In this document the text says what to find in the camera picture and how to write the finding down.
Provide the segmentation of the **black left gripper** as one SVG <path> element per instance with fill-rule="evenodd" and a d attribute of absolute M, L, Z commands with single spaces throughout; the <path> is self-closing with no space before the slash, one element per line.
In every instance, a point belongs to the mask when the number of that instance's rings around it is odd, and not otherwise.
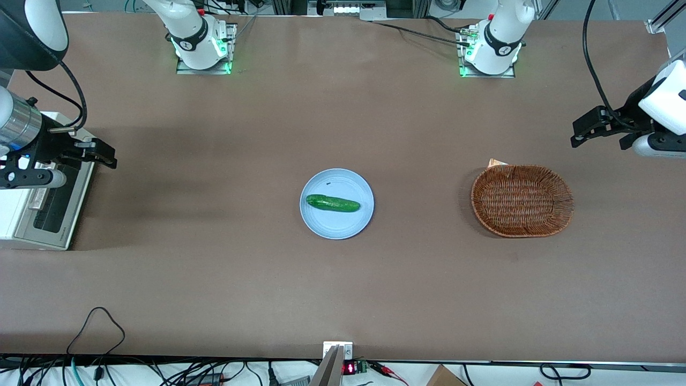
<path fill-rule="evenodd" d="M 571 147 L 576 149 L 590 139 L 627 133 L 620 139 L 620 149 L 627 151 L 639 135 L 654 132 L 653 119 L 639 106 L 654 81 L 652 77 L 632 91 L 620 108 L 611 108 L 607 103 L 607 107 L 597 106 L 576 119 L 572 124 Z"/>

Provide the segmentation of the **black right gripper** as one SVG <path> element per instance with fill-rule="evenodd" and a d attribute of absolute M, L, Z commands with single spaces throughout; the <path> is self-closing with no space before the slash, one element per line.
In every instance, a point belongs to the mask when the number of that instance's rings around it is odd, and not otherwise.
<path fill-rule="evenodd" d="M 40 163 L 96 163 L 110 169 L 117 168 L 115 149 L 98 138 L 81 141 L 67 132 L 51 133 L 42 127 L 32 142 L 31 158 L 25 155 L 7 155 L 2 160 L 2 190 L 47 187 L 55 182 L 51 169 L 37 168 Z"/>

